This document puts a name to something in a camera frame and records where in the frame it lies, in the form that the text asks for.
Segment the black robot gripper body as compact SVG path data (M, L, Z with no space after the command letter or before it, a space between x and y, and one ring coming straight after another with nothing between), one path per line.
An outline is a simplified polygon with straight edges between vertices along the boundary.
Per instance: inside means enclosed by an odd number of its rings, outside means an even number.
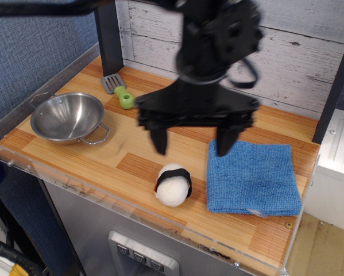
M250 127L255 98L226 89L217 83L193 85L178 79L161 90L135 101L139 125L150 131L173 127L217 127L239 130Z

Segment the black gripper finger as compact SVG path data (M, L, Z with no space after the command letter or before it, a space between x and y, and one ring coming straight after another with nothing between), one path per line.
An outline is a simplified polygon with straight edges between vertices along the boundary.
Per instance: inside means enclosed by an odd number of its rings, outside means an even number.
M217 155L225 156L246 128L246 125L220 125L216 136Z
M168 134L166 129L152 129L150 130L150 137L155 147L155 150L162 155L167 153Z

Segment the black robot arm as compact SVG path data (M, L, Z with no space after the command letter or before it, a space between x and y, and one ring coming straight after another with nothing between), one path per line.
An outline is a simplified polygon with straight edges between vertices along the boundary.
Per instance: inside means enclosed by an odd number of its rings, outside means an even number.
M236 62L258 50L260 13L253 1L160 1L183 15L182 45L176 55L179 78L136 99L139 124L165 154L172 127L214 127L217 155L226 155L241 132L253 125L256 99L219 83Z

